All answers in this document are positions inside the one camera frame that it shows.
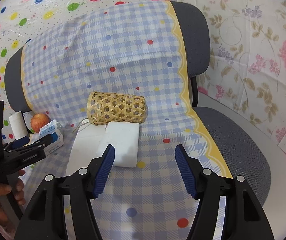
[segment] woven bamboo basket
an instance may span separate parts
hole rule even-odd
[[[135,95],[94,91],[87,102],[88,119],[95,125],[111,121],[143,123],[145,110],[145,98]]]

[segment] white paper roll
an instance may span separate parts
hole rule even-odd
[[[11,115],[9,120],[16,140],[27,136],[28,132],[21,111]]]

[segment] silver screw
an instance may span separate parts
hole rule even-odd
[[[82,168],[82,169],[79,170],[79,174],[80,175],[84,175],[86,173],[87,173],[87,169],[86,168]]]
[[[239,182],[244,182],[244,181],[245,181],[244,177],[241,176],[241,175],[237,176],[236,179],[237,179]]]
[[[49,174],[45,177],[46,181],[51,181],[53,179],[53,175]]]
[[[204,173],[205,175],[211,175],[211,174],[212,174],[212,171],[209,170],[209,169],[203,169],[203,173]]]

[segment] red apple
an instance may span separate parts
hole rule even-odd
[[[36,133],[39,133],[40,129],[49,122],[50,119],[46,114],[36,114],[31,119],[31,127]]]

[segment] white foam block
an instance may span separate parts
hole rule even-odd
[[[97,157],[101,157],[107,147],[111,144],[115,148],[114,166],[134,168],[138,159],[139,145],[138,123],[109,122],[102,138]]]
[[[99,143],[105,134],[106,125],[82,125],[76,135],[65,176],[72,175],[80,168],[86,168],[96,158]]]

